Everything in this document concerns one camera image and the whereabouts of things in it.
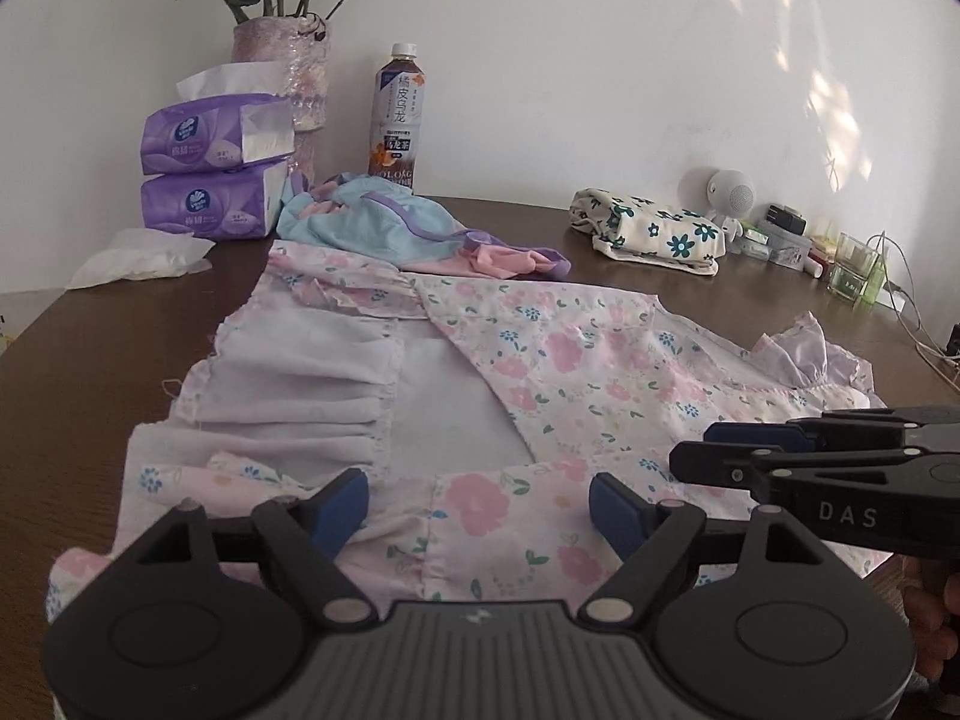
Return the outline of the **right hand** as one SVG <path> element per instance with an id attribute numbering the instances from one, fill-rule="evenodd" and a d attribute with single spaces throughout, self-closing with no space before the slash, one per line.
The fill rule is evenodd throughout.
<path id="1" fill-rule="evenodd" d="M 918 650 L 916 671 L 921 678 L 935 683 L 944 668 L 958 653 L 958 632 L 950 620 L 958 614 L 958 575 L 950 574 L 944 583 L 931 585 L 923 578 L 932 571 L 931 561 L 903 557 L 901 601 Z"/>

